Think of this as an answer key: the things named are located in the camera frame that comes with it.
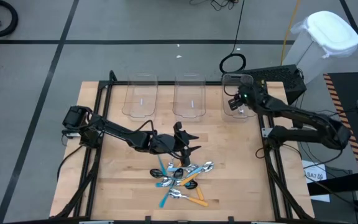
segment white bin lid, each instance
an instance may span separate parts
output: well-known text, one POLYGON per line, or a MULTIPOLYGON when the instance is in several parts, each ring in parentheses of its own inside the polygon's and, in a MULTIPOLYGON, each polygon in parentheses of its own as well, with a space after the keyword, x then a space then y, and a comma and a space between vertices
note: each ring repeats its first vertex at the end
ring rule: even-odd
POLYGON ((333 54, 346 52, 358 44, 358 35, 354 29, 332 12, 313 13, 305 25, 313 40, 333 54))

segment white trash bin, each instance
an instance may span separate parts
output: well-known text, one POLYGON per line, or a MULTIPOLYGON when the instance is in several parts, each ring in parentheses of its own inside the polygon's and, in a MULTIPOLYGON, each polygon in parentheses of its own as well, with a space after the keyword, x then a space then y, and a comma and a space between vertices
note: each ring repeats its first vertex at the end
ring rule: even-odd
POLYGON ((302 69, 305 84, 338 57, 348 57, 356 51, 358 35, 338 15, 321 11, 295 24, 291 32, 300 33, 283 61, 283 65, 295 64, 302 69))

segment wooden table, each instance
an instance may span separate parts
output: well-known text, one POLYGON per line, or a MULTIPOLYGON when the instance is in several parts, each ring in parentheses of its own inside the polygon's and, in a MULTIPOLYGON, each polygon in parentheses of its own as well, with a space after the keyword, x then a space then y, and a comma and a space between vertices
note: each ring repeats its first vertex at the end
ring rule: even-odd
MULTIPOLYGON (((97 82, 83 82, 78 105, 92 108, 97 86, 97 82)), ((113 86, 108 119, 136 129, 141 123, 131 121, 121 111, 126 88, 113 86)), ((268 83, 268 90, 272 96, 287 101, 282 83, 268 83)), ((173 91, 173 86, 158 87, 154 125, 159 133, 173 134, 172 127, 176 122, 172 113, 173 91)), ((209 207, 182 198, 169 198, 165 207, 159 208, 158 204, 168 189, 156 188, 158 180, 149 174, 150 169, 159 168, 157 156, 139 153, 124 141, 105 136, 91 218, 144 220, 150 215, 152 220, 227 221, 228 216, 233 216, 236 221, 274 220, 265 161, 255 157, 256 150, 262 147, 257 117, 245 123, 225 123, 221 118, 221 98, 220 86, 206 86, 206 114, 200 122, 183 123, 183 129, 200 137, 191 142, 193 146, 202 146, 192 153, 192 163, 215 163, 211 172, 197 177, 209 207)), ((291 121, 285 118, 275 118, 274 121, 276 125, 292 126, 291 121)), ((68 141, 65 156, 78 147, 78 142, 79 138, 68 141)), ((286 144, 297 148, 295 142, 286 144)), ((51 215, 57 214, 78 188, 84 154, 85 150, 76 153, 62 167, 51 215)), ((299 154, 283 146, 281 155, 289 191, 313 217, 299 154)), ((170 156, 165 154, 162 159, 166 164, 170 156)), ((182 193, 197 197, 195 190, 181 189, 182 193)), ((282 195, 279 190, 277 192, 281 216, 285 217, 282 195)), ((80 214, 85 214, 87 197, 88 193, 85 193, 80 214)))

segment yellow cable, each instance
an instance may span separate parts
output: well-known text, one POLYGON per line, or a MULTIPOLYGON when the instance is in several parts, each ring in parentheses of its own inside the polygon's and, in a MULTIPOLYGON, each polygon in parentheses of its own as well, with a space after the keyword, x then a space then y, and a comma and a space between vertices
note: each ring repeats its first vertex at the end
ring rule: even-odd
POLYGON ((290 30, 291 30, 291 26, 292 26, 292 22, 293 22, 293 19, 295 18, 295 14, 298 10, 298 7, 299 7, 299 3, 301 2, 301 0, 297 0, 296 1, 296 5, 295 5, 295 8, 293 10, 293 13, 292 13, 292 16, 291 16, 291 20, 290 20, 290 25, 288 26, 288 29, 285 33, 285 37, 284 37, 284 43, 283 43, 283 51, 281 52, 281 63, 280 65, 283 65, 283 61, 284 61, 284 53, 285 53, 285 43, 287 42, 287 38, 288 38, 288 35, 290 33, 290 30))

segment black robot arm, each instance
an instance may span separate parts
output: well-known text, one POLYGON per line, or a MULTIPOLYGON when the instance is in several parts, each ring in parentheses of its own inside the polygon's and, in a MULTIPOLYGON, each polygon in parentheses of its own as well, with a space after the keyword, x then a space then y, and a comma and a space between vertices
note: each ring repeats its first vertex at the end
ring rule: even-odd
POLYGON ((66 129, 62 131, 62 134, 79 133, 81 136, 80 145, 82 146, 90 148, 98 147, 101 144, 100 135, 106 133, 125 141, 129 147, 134 148, 138 152, 148 152, 155 155, 170 154, 180 159, 182 166, 190 165, 189 156, 191 152, 200 148, 200 146, 188 146, 190 140, 198 139, 198 137, 182 131, 180 122, 177 122, 173 127, 174 136, 157 134, 152 121, 146 121, 139 129, 131 131, 98 114, 94 114, 90 108, 85 106, 70 107, 63 125, 66 129), (152 130, 140 131, 147 123, 151 123, 152 130))
POLYGON ((268 134, 272 144, 281 146, 285 141, 317 142, 330 149, 342 150, 346 147, 351 132, 340 122, 325 114, 318 114, 286 105, 283 101, 267 94, 264 85, 243 84, 234 98, 229 100, 232 110, 247 105, 255 113, 272 117, 284 117, 293 120, 297 128, 304 124, 315 129, 287 129, 275 126, 268 134))

